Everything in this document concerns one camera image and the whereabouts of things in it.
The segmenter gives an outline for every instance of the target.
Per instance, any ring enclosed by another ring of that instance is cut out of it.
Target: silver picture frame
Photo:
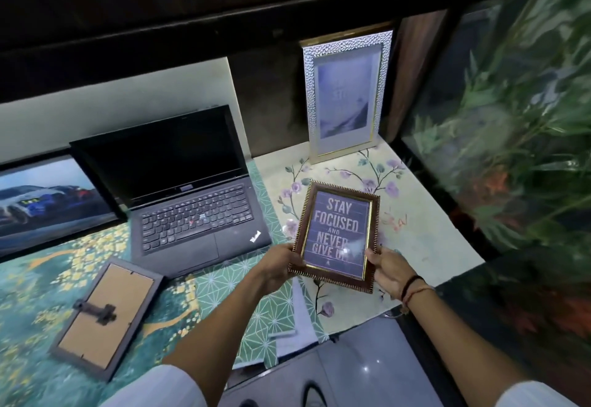
[[[361,31],[300,43],[312,164],[378,144],[393,30]]]

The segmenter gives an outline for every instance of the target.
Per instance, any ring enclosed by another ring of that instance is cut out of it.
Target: hand
[[[304,266],[304,260],[292,251],[293,244],[279,244],[272,246],[262,259],[255,265],[251,272],[261,279],[262,295],[279,290],[289,278],[293,277],[287,272],[289,264]]]
[[[404,256],[386,247],[378,247],[378,253],[365,250],[365,255],[375,265],[375,282],[390,294],[393,299],[400,299],[404,284],[417,274]]]

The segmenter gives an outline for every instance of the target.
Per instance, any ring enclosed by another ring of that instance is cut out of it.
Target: person's left hand
[[[279,290],[289,278],[295,276],[287,271],[289,264],[304,266],[304,260],[292,251],[293,244],[279,244],[272,246],[251,272],[261,278],[262,295]]]

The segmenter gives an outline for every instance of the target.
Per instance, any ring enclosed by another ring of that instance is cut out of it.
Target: white sticker
[[[261,235],[261,232],[257,230],[257,231],[256,231],[256,234],[255,234],[253,237],[251,237],[251,242],[254,244],[254,243],[255,243],[255,241],[256,241],[256,239],[258,239],[258,237],[259,237],[260,235]]]

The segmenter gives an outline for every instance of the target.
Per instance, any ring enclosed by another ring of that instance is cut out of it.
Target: metal clip
[[[89,303],[88,301],[77,299],[72,308],[79,312],[84,312],[85,314],[95,316],[96,322],[102,324],[103,326],[109,321],[115,321],[115,318],[117,318],[117,315],[113,313],[115,311],[115,307],[112,304],[106,304],[104,308],[100,308],[93,305],[92,303]]]

